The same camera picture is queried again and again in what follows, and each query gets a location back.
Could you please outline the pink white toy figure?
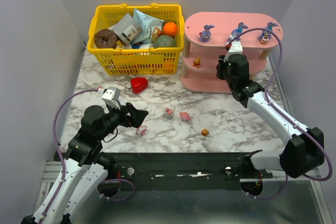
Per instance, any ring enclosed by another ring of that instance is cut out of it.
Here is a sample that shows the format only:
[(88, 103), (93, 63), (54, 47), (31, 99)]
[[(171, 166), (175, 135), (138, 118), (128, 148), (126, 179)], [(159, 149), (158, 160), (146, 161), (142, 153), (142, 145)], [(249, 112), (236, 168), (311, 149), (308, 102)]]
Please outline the pink white toy figure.
[(136, 130), (136, 135), (143, 136), (147, 131), (147, 126), (146, 125), (141, 125), (140, 127), (137, 128)]

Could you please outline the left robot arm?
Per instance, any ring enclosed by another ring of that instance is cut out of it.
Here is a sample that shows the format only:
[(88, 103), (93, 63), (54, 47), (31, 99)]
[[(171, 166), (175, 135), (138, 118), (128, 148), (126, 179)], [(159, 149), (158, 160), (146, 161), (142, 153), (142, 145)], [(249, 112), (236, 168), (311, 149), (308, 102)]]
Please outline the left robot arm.
[(61, 171), (44, 202), (23, 223), (71, 223), (79, 208), (109, 172), (117, 170), (116, 160), (102, 152), (102, 141), (118, 126), (138, 128), (148, 115), (131, 103), (119, 108), (88, 107), (81, 127), (63, 155)]

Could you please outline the purple bunny toy with cake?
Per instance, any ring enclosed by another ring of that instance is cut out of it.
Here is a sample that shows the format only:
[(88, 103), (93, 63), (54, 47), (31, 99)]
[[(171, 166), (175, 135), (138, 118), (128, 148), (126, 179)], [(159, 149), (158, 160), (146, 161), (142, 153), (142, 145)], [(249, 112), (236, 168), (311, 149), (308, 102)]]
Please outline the purple bunny toy with cake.
[(271, 31), (273, 27), (278, 27), (279, 25), (277, 23), (269, 22), (267, 24), (267, 27), (265, 27), (265, 30), (261, 32), (261, 34), (258, 36), (258, 40), (261, 44), (265, 45), (269, 42), (271, 38)]

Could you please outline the purple bunny toy blue bow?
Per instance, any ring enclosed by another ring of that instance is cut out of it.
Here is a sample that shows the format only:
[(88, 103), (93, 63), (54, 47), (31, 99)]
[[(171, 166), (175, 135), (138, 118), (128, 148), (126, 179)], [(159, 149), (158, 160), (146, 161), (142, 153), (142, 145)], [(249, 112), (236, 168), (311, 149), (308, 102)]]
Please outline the purple bunny toy blue bow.
[(240, 22), (236, 29), (232, 30), (231, 35), (229, 36), (227, 42), (230, 42), (232, 39), (240, 35), (244, 29), (248, 29), (248, 26), (243, 22)]

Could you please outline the pink bunny toy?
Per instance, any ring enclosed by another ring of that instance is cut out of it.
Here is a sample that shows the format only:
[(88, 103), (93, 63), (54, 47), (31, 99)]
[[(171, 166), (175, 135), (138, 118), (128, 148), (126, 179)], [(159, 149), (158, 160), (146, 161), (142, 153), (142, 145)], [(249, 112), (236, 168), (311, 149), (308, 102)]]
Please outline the pink bunny toy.
[(164, 114), (167, 119), (172, 119), (174, 115), (173, 111), (170, 108), (165, 108)]

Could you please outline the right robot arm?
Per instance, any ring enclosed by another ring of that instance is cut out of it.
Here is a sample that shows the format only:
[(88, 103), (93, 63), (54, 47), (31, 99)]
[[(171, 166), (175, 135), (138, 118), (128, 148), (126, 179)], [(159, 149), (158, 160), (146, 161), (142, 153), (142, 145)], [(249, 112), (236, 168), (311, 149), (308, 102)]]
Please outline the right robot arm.
[(297, 178), (306, 176), (323, 163), (330, 163), (324, 150), (323, 132), (294, 119), (270, 98), (267, 88), (250, 80), (246, 56), (220, 56), (216, 76), (225, 80), (233, 98), (263, 119), (285, 145), (279, 153), (257, 151), (251, 154), (249, 162), (255, 170), (279, 170)]

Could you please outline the orange bear toy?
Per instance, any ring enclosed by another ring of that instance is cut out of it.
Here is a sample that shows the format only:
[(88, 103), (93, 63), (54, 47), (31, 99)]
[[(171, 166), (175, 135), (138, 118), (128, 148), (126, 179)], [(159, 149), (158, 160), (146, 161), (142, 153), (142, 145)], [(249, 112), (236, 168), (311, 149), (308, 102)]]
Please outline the orange bear toy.
[(202, 134), (203, 136), (208, 136), (209, 131), (208, 131), (207, 129), (203, 129), (203, 130), (201, 131), (201, 134)]
[(201, 59), (199, 57), (195, 58), (195, 60), (193, 61), (193, 67), (198, 69), (200, 67), (200, 63), (201, 63)]

